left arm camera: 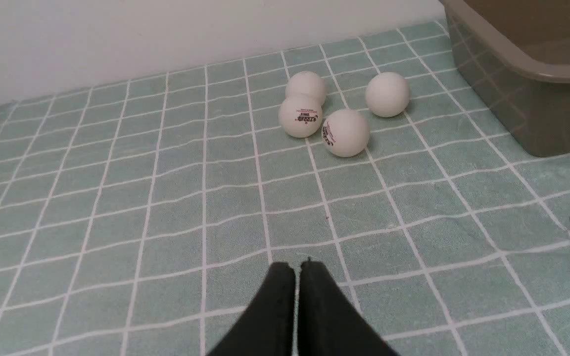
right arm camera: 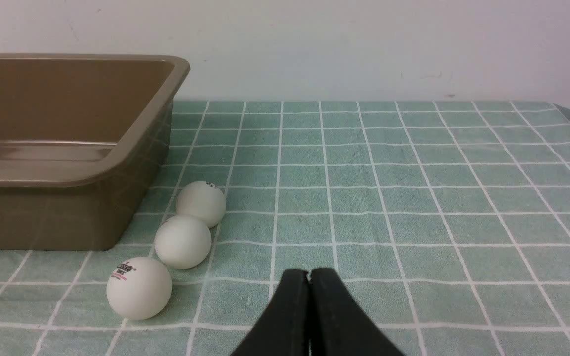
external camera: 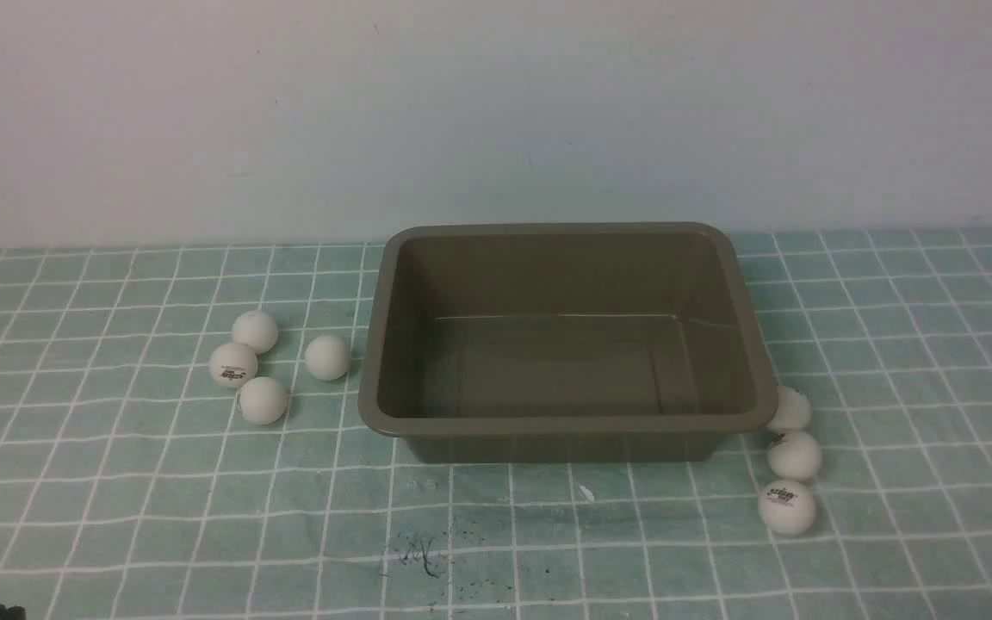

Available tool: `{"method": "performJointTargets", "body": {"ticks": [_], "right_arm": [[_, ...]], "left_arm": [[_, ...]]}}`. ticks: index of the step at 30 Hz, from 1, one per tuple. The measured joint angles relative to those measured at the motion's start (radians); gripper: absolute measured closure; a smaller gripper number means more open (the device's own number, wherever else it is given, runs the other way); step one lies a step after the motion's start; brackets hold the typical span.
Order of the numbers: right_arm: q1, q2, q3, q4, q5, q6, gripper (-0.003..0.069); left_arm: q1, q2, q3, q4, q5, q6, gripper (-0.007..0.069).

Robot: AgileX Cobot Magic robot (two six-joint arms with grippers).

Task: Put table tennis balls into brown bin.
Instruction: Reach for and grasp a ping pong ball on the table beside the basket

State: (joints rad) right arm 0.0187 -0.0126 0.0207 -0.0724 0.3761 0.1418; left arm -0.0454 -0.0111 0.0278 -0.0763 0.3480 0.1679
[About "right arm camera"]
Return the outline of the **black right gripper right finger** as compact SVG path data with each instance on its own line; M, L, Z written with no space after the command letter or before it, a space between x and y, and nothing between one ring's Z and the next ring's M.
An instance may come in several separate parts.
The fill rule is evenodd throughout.
M334 269L312 270L310 288L313 301L311 355L403 355L364 313Z

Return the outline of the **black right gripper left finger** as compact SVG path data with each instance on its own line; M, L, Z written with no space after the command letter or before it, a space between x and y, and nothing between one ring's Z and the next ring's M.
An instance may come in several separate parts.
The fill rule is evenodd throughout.
M286 269L275 293L234 356L307 356L307 271Z

